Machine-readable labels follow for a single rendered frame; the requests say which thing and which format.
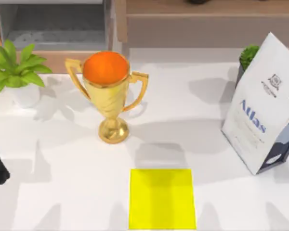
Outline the gold trophy cup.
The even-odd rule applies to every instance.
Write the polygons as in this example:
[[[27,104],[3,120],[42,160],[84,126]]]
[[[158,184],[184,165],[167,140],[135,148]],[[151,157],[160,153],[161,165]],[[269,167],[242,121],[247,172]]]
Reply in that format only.
[[[149,75],[132,72],[126,57],[115,51],[98,51],[85,62],[67,58],[65,66],[74,85],[104,116],[98,130],[99,137],[110,144],[124,141],[129,128],[119,114],[141,102]],[[134,102],[126,105],[129,84],[137,81],[142,83],[140,93]]]

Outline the flat yellow square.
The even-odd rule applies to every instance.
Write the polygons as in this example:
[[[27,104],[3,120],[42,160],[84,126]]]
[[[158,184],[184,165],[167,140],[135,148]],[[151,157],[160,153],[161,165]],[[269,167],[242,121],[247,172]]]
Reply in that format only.
[[[132,169],[130,230],[196,230],[191,170]]]

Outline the wooden open shelf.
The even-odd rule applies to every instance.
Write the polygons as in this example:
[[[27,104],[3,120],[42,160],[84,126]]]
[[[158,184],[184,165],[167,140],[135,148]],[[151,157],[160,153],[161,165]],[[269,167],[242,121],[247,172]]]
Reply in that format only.
[[[269,32],[289,48],[289,0],[113,3],[120,49],[134,62],[235,62]]]

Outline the white and blue bag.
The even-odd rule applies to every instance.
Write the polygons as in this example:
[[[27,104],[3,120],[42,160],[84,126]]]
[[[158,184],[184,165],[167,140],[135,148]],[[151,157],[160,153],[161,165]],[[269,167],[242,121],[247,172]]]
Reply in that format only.
[[[274,34],[238,82],[222,132],[253,175],[289,156],[289,49]]]

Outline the green plant in dark pot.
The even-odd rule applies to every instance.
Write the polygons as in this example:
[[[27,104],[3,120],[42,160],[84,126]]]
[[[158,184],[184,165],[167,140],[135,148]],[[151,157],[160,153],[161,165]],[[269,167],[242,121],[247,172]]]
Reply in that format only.
[[[259,48],[260,47],[257,45],[249,45],[249,46],[245,47],[244,50],[241,52],[240,57],[239,57],[239,69],[238,69],[235,87],[237,87],[237,85],[238,85],[240,79],[242,78],[245,70],[250,65],[251,61],[255,57]]]

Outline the pulled-out drawer with grey inside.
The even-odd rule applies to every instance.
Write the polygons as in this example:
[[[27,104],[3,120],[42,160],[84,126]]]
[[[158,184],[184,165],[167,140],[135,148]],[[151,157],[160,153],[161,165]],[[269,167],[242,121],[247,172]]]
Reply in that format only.
[[[111,0],[0,0],[0,37],[18,50],[107,50]]]

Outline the green plant in white pot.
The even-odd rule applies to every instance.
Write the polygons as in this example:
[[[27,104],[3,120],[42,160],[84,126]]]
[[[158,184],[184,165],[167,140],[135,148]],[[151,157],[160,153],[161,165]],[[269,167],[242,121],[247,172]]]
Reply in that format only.
[[[41,74],[52,70],[44,62],[45,57],[34,54],[35,44],[25,46],[17,59],[15,45],[6,40],[0,46],[0,93],[7,89],[13,101],[22,108],[30,108],[40,101],[40,88],[45,84]]]

